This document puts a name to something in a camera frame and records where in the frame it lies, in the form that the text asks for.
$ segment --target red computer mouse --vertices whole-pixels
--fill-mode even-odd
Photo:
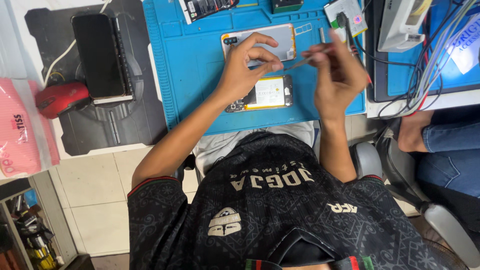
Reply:
[[[82,109],[90,102],[88,89],[80,82],[49,86],[35,96],[36,107],[49,119]]]

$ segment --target hand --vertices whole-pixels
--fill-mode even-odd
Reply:
[[[310,65],[318,69],[315,106],[322,122],[337,122],[345,118],[345,110],[358,93],[367,85],[367,73],[347,46],[330,29],[333,43],[318,44],[301,53],[313,56]],[[321,53],[330,48],[328,53]]]
[[[220,82],[212,94],[225,105],[244,98],[265,74],[283,69],[280,59],[265,48],[254,47],[257,43],[274,48],[278,46],[278,42],[272,37],[253,33],[230,50]],[[251,59],[259,59],[266,63],[250,70],[247,63]]]

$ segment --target black shirt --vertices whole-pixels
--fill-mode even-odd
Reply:
[[[128,209],[135,270],[345,261],[353,269],[443,269],[378,177],[344,184],[289,135],[240,141],[191,205],[177,179],[160,177],[135,187]]]

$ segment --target pink package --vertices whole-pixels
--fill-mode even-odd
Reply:
[[[41,170],[30,117],[12,81],[0,78],[0,171],[9,178]]]

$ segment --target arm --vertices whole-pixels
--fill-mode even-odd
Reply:
[[[319,44],[302,53],[313,56],[318,69],[314,102],[320,115],[320,164],[338,180],[346,183],[357,178],[345,132],[345,110],[364,90],[367,75],[338,36],[330,31],[333,43]],[[331,48],[327,54],[321,53]]]
[[[228,104],[246,96],[266,73],[283,68],[277,56],[262,47],[253,47],[256,43],[278,46],[273,38],[258,33],[236,46],[228,55],[217,88],[150,150],[133,173],[132,188],[147,178],[172,175]],[[266,63],[250,70],[247,63],[251,59]]]

